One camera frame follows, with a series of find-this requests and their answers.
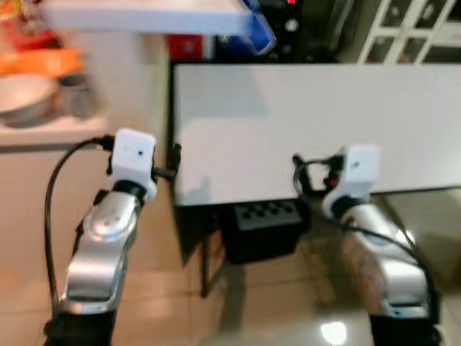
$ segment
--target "tiled floor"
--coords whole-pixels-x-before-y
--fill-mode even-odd
[[[440,274],[441,329],[447,345],[460,346],[461,194],[451,193],[454,195],[398,195],[389,202],[404,224],[411,224],[416,245],[426,250],[433,269]],[[433,203],[436,211],[428,213]],[[315,224],[293,255],[245,267],[223,266],[220,236],[213,234],[210,275],[215,285],[207,299],[199,295],[198,253],[183,270],[159,265],[156,271],[131,272],[113,344],[328,346],[343,342],[341,345],[371,346],[368,316],[339,259],[337,233],[319,221]],[[14,287],[2,290],[11,293]],[[37,288],[35,292],[45,294],[46,290]],[[0,345],[43,342],[42,324],[49,317],[46,306],[28,303],[33,296],[30,289],[24,290],[23,296],[20,309],[14,304],[0,306]]]

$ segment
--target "white table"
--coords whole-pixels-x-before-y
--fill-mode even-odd
[[[375,192],[461,185],[459,66],[188,65],[175,85],[178,205],[294,198],[294,153],[353,143],[382,148]]]

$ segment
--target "white cabinet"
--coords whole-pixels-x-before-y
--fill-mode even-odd
[[[340,60],[359,64],[422,63],[437,43],[461,45],[458,26],[447,23],[455,3],[456,0],[367,2],[354,43]]]

